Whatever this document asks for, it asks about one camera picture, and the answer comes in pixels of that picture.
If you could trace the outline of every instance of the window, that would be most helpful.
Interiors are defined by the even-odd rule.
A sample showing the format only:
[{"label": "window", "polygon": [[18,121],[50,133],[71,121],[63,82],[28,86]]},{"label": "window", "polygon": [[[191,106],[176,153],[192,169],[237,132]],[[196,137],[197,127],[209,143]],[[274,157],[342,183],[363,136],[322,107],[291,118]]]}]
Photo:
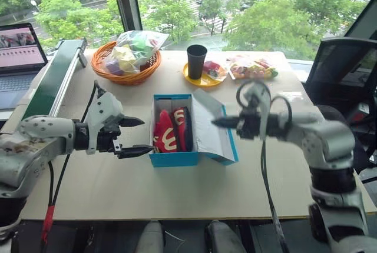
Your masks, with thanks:
[{"label": "window", "polygon": [[0,25],[30,22],[48,52],[60,38],[97,48],[122,33],[116,0],[0,0]]},{"label": "window", "polygon": [[312,61],[320,39],[344,35],[369,0],[138,0],[143,29],[165,49],[283,51]]}]

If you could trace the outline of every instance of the laptop keyboard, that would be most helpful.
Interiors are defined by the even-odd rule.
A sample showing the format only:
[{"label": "laptop keyboard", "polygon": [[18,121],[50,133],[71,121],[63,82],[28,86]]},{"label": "laptop keyboard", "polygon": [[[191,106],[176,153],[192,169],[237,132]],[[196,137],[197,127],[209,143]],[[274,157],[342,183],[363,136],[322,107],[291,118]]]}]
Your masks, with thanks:
[{"label": "laptop keyboard", "polygon": [[0,92],[28,90],[35,75],[13,75],[0,77]]}]

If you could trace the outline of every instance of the black cup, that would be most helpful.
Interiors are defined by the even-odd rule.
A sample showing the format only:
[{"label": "black cup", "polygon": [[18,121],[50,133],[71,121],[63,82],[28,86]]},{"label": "black cup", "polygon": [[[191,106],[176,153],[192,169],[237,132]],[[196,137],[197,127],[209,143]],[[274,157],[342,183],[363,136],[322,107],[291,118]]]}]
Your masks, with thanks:
[{"label": "black cup", "polygon": [[188,57],[188,77],[191,79],[201,78],[204,59],[206,58],[207,48],[201,45],[191,45],[187,48]]}]

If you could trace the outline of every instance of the laptop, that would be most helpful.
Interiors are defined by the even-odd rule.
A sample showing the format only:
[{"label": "laptop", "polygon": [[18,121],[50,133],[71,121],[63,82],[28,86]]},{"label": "laptop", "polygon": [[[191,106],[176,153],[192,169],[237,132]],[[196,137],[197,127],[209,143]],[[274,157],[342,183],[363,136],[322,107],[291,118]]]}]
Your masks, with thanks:
[{"label": "laptop", "polygon": [[30,23],[0,26],[0,109],[13,109],[47,58]]}]

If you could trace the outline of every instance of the open box lid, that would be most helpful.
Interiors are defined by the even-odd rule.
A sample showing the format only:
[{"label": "open box lid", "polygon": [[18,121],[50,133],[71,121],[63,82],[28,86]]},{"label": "open box lid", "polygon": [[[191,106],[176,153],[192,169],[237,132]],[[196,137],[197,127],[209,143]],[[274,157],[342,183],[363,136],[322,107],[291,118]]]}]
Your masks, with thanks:
[{"label": "open box lid", "polygon": [[201,89],[192,93],[192,125],[199,153],[223,165],[238,162],[236,146],[230,129],[219,128],[212,120],[225,116],[225,106]]}]

